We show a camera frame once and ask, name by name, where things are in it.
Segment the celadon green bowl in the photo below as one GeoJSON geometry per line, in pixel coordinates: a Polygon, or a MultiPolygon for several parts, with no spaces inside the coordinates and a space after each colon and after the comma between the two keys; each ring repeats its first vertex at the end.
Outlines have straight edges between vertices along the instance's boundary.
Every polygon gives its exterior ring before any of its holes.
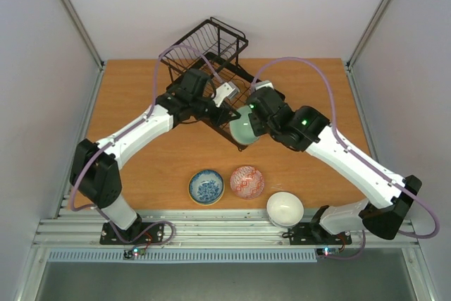
{"type": "Polygon", "coordinates": [[[233,115],[233,120],[229,122],[230,134],[234,141],[240,145],[248,146],[259,140],[252,130],[249,114],[252,112],[248,105],[242,106],[233,115]]]}

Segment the black wire dish rack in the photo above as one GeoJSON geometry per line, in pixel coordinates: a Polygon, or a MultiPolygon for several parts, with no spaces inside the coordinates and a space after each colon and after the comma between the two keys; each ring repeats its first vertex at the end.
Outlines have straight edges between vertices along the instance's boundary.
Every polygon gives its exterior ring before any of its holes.
{"type": "Polygon", "coordinates": [[[213,121],[205,117],[200,121],[235,145],[239,151],[245,150],[247,147],[235,141],[230,132],[232,114],[244,106],[254,79],[239,64],[240,54],[249,44],[245,33],[218,18],[210,17],[175,44],[183,44],[184,47],[167,52],[161,59],[168,67],[172,86],[180,83],[183,73],[192,68],[205,72],[211,78],[205,87],[205,96],[213,95],[223,82],[231,82],[238,88],[237,94],[222,103],[225,112],[220,118],[213,121]]]}

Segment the red geometric small bowl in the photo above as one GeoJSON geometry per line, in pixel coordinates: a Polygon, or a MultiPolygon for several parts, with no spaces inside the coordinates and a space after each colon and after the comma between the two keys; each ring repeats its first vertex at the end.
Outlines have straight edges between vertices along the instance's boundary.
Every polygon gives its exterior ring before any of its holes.
{"type": "Polygon", "coordinates": [[[264,177],[253,166],[241,166],[230,177],[230,189],[242,199],[255,199],[264,191],[264,177]]]}

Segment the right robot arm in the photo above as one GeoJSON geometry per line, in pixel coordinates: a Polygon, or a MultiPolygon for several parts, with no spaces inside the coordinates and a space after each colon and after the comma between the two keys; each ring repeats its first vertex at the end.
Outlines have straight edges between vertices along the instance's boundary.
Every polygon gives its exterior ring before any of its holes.
{"type": "Polygon", "coordinates": [[[421,181],[389,172],[333,129],[330,120],[310,106],[293,111],[271,87],[253,92],[246,104],[255,135],[268,134],[283,146],[329,165],[356,186],[365,198],[340,207],[324,206],[311,222],[311,234],[326,242],[345,231],[368,230],[392,240],[400,227],[421,181]]]}

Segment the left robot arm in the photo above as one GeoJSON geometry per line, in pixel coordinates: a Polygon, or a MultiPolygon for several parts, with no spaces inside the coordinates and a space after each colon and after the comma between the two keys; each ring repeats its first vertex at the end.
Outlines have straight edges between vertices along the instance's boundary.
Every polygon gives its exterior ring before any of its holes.
{"type": "Polygon", "coordinates": [[[210,75],[189,69],[135,120],[96,142],[84,139],[77,145],[70,172],[72,194],[80,192],[116,228],[126,243],[142,234],[140,217],[122,194],[122,167],[158,136],[195,118],[221,125],[232,117],[226,104],[239,89],[232,82],[215,86],[210,75]]]}

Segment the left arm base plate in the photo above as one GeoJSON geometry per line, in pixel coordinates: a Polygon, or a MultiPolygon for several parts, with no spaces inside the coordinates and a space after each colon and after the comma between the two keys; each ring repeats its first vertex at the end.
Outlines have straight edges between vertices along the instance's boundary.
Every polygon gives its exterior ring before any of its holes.
{"type": "Polygon", "coordinates": [[[136,223],[129,229],[121,230],[105,223],[101,230],[99,243],[101,245],[147,245],[163,241],[163,223],[136,223]]]}

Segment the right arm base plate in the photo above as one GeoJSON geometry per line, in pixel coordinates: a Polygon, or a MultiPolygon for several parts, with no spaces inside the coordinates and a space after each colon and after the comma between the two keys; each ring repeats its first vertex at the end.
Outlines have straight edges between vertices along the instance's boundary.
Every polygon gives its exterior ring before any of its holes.
{"type": "Polygon", "coordinates": [[[311,227],[310,223],[299,222],[282,234],[291,245],[351,245],[351,235],[341,232],[337,235],[327,233],[321,227],[311,227]]]}

